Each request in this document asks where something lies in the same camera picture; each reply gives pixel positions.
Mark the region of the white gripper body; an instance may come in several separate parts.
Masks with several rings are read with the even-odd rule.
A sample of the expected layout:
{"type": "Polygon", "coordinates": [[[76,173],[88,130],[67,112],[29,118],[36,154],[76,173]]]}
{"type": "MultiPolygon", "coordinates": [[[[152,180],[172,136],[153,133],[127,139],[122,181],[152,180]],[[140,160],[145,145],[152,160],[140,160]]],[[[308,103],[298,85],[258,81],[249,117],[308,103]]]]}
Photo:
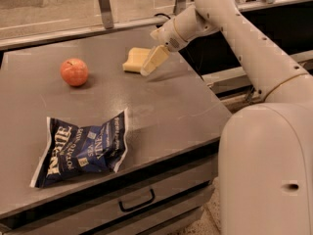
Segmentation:
{"type": "Polygon", "coordinates": [[[151,32],[151,37],[159,45],[165,46],[170,52],[178,52],[188,45],[186,40],[188,23],[185,20],[173,18],[161,27],[151,32]]]}

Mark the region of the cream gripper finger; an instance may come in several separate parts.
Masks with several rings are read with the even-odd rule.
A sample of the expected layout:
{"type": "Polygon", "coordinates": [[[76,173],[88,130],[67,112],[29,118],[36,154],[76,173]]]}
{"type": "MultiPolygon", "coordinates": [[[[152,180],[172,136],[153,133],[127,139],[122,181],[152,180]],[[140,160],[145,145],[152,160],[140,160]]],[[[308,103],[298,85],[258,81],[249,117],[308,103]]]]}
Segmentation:
{"type": "Polygon", "coordinates": [[[140,74],[143,76],[148,76],[151,74],[157,67],[162,65],[169,57],[168,49],[163,45],[158,45],[154,47],[148,57],[144,61],[140,74]]]}

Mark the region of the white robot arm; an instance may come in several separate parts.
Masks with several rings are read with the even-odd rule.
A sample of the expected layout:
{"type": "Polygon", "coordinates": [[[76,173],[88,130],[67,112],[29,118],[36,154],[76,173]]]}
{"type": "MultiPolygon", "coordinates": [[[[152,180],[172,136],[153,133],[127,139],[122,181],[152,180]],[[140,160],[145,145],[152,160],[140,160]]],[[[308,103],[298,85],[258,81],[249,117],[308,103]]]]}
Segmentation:
{"type": "Polygon", "coordinates": [[[221,234],[313,235],[313,76],[235,0],[195,0],[152,37],[174,52],[213,31],[260,98],[233,114],[220,137],[221,234]]]}

